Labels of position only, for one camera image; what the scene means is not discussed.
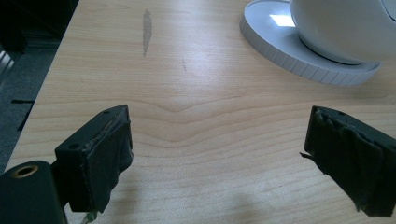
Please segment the light wood surface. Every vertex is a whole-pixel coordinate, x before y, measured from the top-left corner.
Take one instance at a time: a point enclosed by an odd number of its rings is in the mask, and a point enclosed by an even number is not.
[[[95,223],[395,223],[358,213],[299,152],[312,105],[396,137],[396,61],[357,87],[295,76],[241,35],[248,2],[80,0],[8,169],[54,161],[85,122],[127,104],[134,162]]]

